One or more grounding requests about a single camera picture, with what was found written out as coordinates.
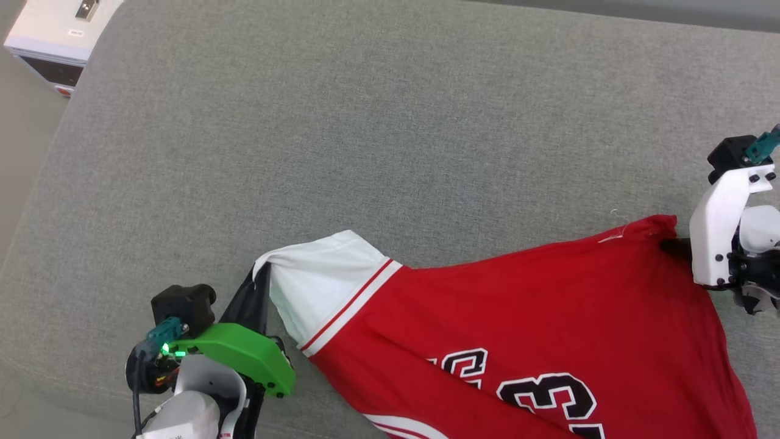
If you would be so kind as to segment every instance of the black panel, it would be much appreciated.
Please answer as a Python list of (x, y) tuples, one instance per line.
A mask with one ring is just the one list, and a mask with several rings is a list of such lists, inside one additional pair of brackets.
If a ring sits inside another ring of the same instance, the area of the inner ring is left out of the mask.
[(45, 80), (70, 87), (76, 86), (76, 82), (79, 81), (81, 76), (81, 71), (84, 69), (81, 66), (45, 61), (43, 59), (30, 58), (29, 56), (20, 56), (20, 58), (34, 68), (36, 72), (40, 73)]

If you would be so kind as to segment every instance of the gray floor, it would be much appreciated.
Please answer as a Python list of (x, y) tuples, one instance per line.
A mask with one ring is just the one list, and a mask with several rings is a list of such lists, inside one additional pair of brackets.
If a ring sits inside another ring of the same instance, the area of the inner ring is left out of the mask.
[[(22, 5), (0, 2), (0, 35)], [(6, 50), (0, 50), (0, 265), (68, 100)], [(97, 439), (129, 437), (129, 424), (91, 419), (36, 399), (0, 370), (0, 436)]]

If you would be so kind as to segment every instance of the white stripe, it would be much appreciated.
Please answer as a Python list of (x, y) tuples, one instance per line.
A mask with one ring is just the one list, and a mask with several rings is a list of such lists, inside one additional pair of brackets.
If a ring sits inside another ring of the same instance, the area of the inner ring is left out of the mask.
[(382, 430), (385, 433), (390, 433), (393, 436), (403, 437), (404, 439), (420, 439), (419, 436), (415, 436), (413, 434), (404, 433), (402, 431), (395, 431), (392, 428), (378, 426), (377, 424), (374, 424), (374, 427), (377, 427), (379, 430)]
[[(379, 288), (381, 288), (382, 285), (384, 285), (385, 282), (387, 282), (388, 279), (390, 279), (392, 275), (395, 274), (395, 272), (398, 271), (402, 266), (403, 265), (396, 261), (390, 262), (390, 264), (386, 266), (385, 269), (381, 271), (381, 273), (379, 273), (379, 276), (377, 276), (370, 284), (368, 284), (366, 289), (360, 293), (360, 295), (357, 297), (357, 299), (355, 299), (354, 302), (352, 302), (349, 308), (347, 308), (342, 313), (342, 315), (338, 317), (338, 319), (331, 323), (328, 329), (320, 334), (320, 336), (317, 337), (309, 345), (309, 347), (303, 351), (303, 354), (307, 357), (311, 357), (312, 355), (319, 352), (319, 350), (322, 349), (322, 347), (325, 346), (325, 344), (327, 344), (333, 338), (333, 336), (335, 336), (344, 327), (344, 325), (346, 325), (346, 323), (349, 322), (349, 320), (352, 319), (358, 311), (360, 311), (361, 308), (363, 308), (363, 305), (365, 305), (366, 302), (371, 299), (371, 296), (373, 296), (374, 293), (376, 293)], [(352, 297), (354, 297), (354, 294), (350, 295), (349, 299), (346, 301), (349, 302), (352, 300)]]
[[(380, 423), (383, 426), (411, 431), (412, 433), (419, 434), (421, 437), (425, 437), (427, 439), (447, 439), (447, 437), (441, 431), (436, 430), (435, 428), (427, 424), (424, 424), (420, 421), (416, 421), (414, 419), (402, 418), (400, 416), (381, 416), (381, 415), (366, 415), (366, 414), (363, 414), (363, 416), (366, 416), (368, 420), (370, 420), (374, 424)], [(380, 426), (376, 426), (376, 427), (379, 430), (387, 431), (388, 433), (401, 436), (400, 431), (388, 431), (390, 429), (385, 429)], [(406, 436), (401, 436), (401, 437), (414, 438), (414, 436), (411, 436), (409, 434), (406, 434)]]

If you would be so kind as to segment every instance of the jersey number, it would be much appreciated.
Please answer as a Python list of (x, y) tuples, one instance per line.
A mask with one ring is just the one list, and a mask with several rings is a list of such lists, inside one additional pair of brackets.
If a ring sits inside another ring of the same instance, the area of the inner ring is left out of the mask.
[[(538, 409), (558, 407), (555, 396), (559, 392), (569, 394), (569, 401), (561, 405), (567, 420), (588, 419), (596, 409), (596, 399), (590, 389), (570, 373), (544, 373), (536, 378), (504, 381), (495, 393), (509, 404), (536, 413)], [(522, 397), (530, 397), (531, 404), (523, 404)], [(569, 430), (586, 439), (604, 439), (601, 424), (570, 423)]]

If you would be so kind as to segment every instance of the gray fabric surface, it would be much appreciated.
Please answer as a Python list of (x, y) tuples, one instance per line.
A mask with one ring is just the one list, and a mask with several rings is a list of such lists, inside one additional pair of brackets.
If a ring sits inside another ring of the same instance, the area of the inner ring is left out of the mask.
[[(440, 266), (616, 227), (611, 209), (685, 230), (707, 153), (778, 122), (777, 53), (777, 34), (481, 3), (127, 2), (3, 269), (0, 362), (127, 419), (149, 299), (205, 282), (220, 312), (273, 248), (352, 228)], [(773, 437), (780, 323), (714, 300)], [(297, 394), (264, 406), (267, 437), (380, 436), (292, 360)]]

